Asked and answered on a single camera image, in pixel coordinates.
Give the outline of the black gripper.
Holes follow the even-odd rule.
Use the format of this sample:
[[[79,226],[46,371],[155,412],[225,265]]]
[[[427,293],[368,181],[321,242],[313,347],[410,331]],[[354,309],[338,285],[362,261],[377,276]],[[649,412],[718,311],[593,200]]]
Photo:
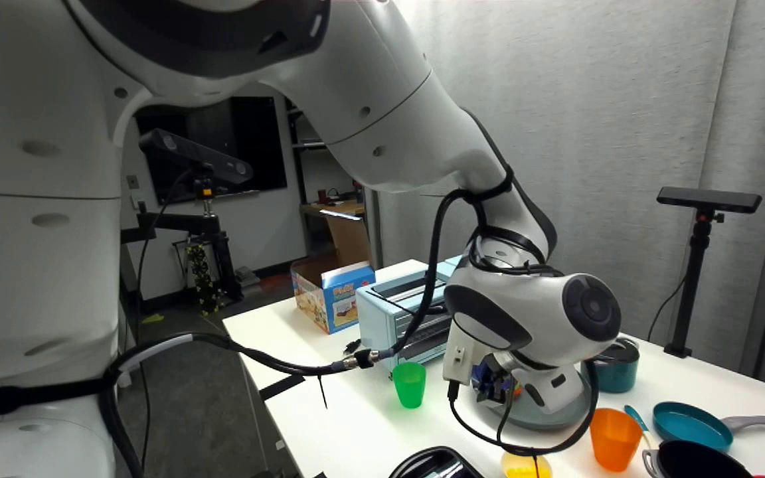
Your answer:
[[[589,412],[589,384],[575,367],[536,369],[512,354],[495,357],[516,380],[516,396],[504,403],[482,407],[504,414],[512,426],[577,426]]]

